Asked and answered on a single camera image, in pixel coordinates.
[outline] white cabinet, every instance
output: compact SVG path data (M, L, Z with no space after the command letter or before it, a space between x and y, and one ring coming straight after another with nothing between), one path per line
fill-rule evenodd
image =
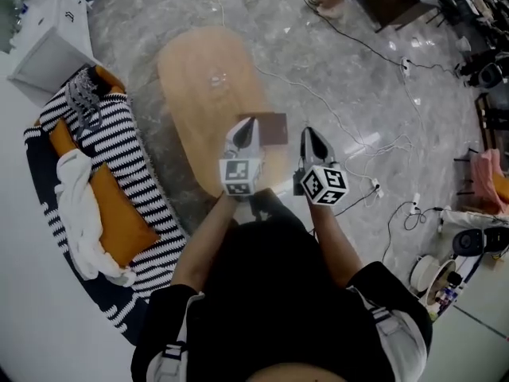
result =
M11 79L55 93L78 69L97 64L85 0L29 0L10 52Z

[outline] power strip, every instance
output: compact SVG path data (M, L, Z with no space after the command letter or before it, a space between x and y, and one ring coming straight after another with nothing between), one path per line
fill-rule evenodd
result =
M376 178L371 179L371 185L373 185L373 188L376 189L376 196L378 198L383 198L383 190L382 186L380 185L379 181Z
M418 208L419 201L421 200L421 194L415 193L414 199L412 200L412 208L410 208L410 215L415 214L415 210Z
M403 78L408 78L410 76L410 62L407 57L403 57L400 61L401 66L399 69L401 70L401 74Z

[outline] speaker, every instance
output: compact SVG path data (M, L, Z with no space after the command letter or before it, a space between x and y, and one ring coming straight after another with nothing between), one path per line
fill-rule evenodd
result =
M459 256L478 256L483 249L483 231L480 229L469 229L454 236L453 250Z

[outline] gray floor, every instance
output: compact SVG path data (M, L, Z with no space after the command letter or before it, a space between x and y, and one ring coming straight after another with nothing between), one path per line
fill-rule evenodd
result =
M453 158L464 154L468 146L480 147L473 107L477 92L439 69L412 68L406 87L417 103L421 125L398 67L334 33L302 0L220 1L226 27L243 36L254 62L323 96L344 127L357 140L362 135L373 146L368 153L403 135L396 142L399 148L375 158L360 151L348 162L351 171L363 174L371 159L366 175L377 178L385 193L374 203L373 198L367 200L368 207L357 205L340 218L365 263L381 259L388 241L387 221L414 193L421 194L422 209L455 202L453 194L461 173L455 171ZM421 18L398 32L389 28L375 34L377 25L357 2L346 2L344 9L345 17L337 25L385 56L395 60L407 56L419 64L443 64L446 68L453 68L461 59L454 45L457 37L447 25L437 28ZM192 231L203 219L210 200L187 165L162 98L155 57L167 41L187 29L220 25L220 6L216 0L95 0L89 22L94 54L126 82L156 173L185 227ZM272 76L261 77L274 109L288 116L292 167L297 166L305 119L331 142L342 162L362 150L318 98ZM348 177L351 192L337 211L361 196L359 184L364 193L369 190L368 180L361 182L353 174ZM282 200L311 228L305 200L290 193L282 186ZM433 214L412 232L403 229L402 213L393 220L387 266L405 282L415 256L433 250L437 223Z

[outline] brown card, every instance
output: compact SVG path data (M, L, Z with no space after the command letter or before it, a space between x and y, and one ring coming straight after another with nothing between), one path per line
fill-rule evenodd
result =
M260 146L288 144L288 130L286 129L286 113L245 113L237 115L239 121L255 117L260 124Z

